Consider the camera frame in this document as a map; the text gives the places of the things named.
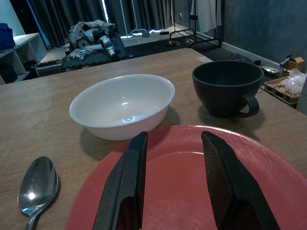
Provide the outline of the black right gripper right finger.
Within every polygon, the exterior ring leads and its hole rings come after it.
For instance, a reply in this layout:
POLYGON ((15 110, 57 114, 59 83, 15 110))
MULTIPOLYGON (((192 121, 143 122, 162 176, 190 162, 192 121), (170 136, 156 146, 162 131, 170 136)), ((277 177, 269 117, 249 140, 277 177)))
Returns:
POLYGON ((217 135, 201 134, 205 174, 219 230, 278 230, 280 227, 255 178, 217 135))

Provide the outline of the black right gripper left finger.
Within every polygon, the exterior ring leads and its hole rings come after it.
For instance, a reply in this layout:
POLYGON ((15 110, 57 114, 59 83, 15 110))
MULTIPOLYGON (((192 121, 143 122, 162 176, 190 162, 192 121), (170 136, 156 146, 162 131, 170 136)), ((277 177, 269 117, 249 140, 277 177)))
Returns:
POLYGON ((131 139, 104 185, 94 230, 142 228, 148 133, 131 139))

